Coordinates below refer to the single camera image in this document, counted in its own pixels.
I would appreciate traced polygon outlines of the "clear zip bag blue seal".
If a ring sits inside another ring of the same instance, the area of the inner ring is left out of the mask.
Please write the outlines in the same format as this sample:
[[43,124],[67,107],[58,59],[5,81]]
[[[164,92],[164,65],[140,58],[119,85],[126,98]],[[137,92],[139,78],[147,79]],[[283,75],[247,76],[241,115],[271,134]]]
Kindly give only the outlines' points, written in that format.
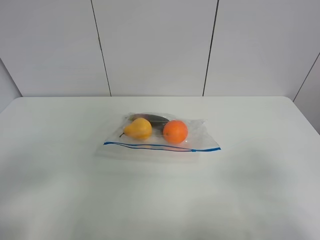
[[[133,114],[152,114],[167,118],[169,121],[183,121],[188,128],[188,136],[179,144],[167,142],[163,131],[152,127],[152,135],[145,140],[120,135],[126,126],[132,123],[128,118]],[[104,142],[95,151],[95,156],[104,160],[135,162],[194,162],[200,153],[221,150],[219,144],[210,135],[204,119],[186,119],[167,113],[130,112],[120,122],[112,123]]]

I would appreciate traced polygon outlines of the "dark purple eggplant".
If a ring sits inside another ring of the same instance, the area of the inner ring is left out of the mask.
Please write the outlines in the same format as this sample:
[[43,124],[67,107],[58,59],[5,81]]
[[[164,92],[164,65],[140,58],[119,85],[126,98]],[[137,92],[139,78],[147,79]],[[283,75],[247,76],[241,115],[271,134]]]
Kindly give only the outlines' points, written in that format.
[[138,118],[146,119],[147,121],[150,122],[151,126],[154,129],[161,132],[163,131],[165,125],[169,122],[169,120],[165,117],[154,115],[154,114],[148,114],[148,113],[135,113],[128,117],[128,119],[132,122]]

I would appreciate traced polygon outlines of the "orange fruit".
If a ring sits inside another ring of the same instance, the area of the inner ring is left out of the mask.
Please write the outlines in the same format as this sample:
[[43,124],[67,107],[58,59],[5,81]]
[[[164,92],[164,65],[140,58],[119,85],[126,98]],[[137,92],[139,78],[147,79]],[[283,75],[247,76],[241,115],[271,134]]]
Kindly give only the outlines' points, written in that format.
[[188,136],[188,127],[181,120],[171,120],[163,128],[163,137],[170,144],[180,144]]

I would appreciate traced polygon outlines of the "yellow pear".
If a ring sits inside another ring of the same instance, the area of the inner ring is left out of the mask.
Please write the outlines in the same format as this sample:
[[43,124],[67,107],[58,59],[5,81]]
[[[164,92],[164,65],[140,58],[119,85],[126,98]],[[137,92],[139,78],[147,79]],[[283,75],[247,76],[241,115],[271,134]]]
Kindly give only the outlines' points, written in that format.
[[145,118],[140,117],[127,125],[123,129],[123,133],[120,135],[120,137],[125,135],[137,140],[146,140],[152,135],[152,132],[153,128],[151,123]]

